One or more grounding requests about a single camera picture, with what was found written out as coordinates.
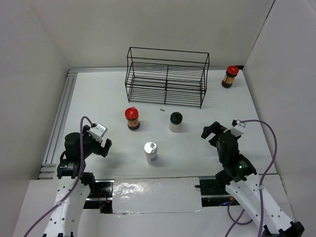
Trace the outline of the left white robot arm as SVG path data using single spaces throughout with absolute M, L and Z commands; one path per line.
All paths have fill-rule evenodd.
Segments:
M 91 154 L 106 157 L 112 145 L 110 139 L 103 138 L 107 128 L 101 124 L 85 125 L 82 134 L 73 132 L 65 136 L 65 151 L 60 156 L 57 167 L 56 208 L 51 212 L 49 222 L 43 232 L 44 237 L 76 237 L 79 221 L 87 197 L 97 193 L 95 177 L 91 172 L 80 171 L 85 168 L 81 161 L 80 138 L 83 140 L 83 158 Z

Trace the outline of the black-cap white bottle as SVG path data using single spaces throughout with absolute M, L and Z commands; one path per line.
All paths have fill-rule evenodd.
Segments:
M 183 116 L 180 112 L 173 112 L 170 116 L 169 130 L 179 132 L 181 130 Z

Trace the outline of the red-lid sauce jar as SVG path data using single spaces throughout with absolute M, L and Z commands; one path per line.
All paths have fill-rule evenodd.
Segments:
M 140 127 L 139 113 L 135 107 L 127 108 L 124 112 L 124 115 L 129 129 L 137 130 Z
M 226 74 L 221 82 L 224 88 L 230 88 L 233 85 L 235 77 L 238 75 L 239 69 L 237 66 L 231 65 L 226 69 Z

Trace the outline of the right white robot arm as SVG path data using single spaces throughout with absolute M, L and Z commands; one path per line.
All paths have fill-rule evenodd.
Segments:
M 257 226 L 258 236 L 300 237 L 305 230 L 303 225 L 285 214 L 263 185 L 267 172 L 259 175 L 250 160 L 239 151 L 238 140 L 249 122 L 233 120 L 232 126 L 226 128 L 215 121 L 203 129 L 203 139 L 214 134 L 208 142 L 217 149 L 223 167 L 215 176 L 216 190 L 230 194 L 240 204 Z

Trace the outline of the silver-lid white shaker bottle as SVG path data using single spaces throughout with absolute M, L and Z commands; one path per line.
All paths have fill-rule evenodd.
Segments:
M 144 145 L 144 152 L 148 164 L 152 164 L 157 160 L 158 146 L 155 142 L 147 142 Z

